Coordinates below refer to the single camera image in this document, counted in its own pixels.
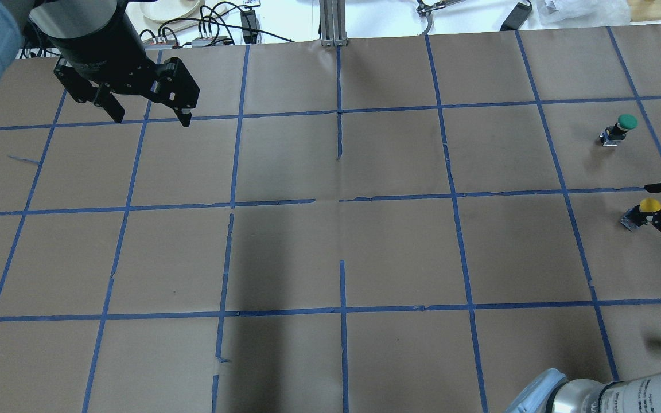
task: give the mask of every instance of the power adapter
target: power adapter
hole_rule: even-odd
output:
[[[254,9],[242,10],[241,11],[241,26],[244,27],[244,43],[245,44],[256,44],[257,39],[259,38],[259,32],[255,32],[253,29],[259,29],[259,23],[256,21],[256,11]]]

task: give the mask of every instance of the plastic bag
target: plastic bag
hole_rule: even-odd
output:
[[[631,20],[627,0],[537,0],[543,26],[621,26]]]

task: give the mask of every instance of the metal bracket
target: metal bracket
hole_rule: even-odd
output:
[[[347,45],[346,0],[320,0],[320,44]]]

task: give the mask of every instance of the green bottle cap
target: green bottle cap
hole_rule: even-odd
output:
[[[619,120],[617,120],[617,122],[619,123],[619,126],[622,129],[625,129],[627,131],[630,131],[633,128],[637,127],[637,118],[635,118],[634,116],[628,113],[619,116]]]

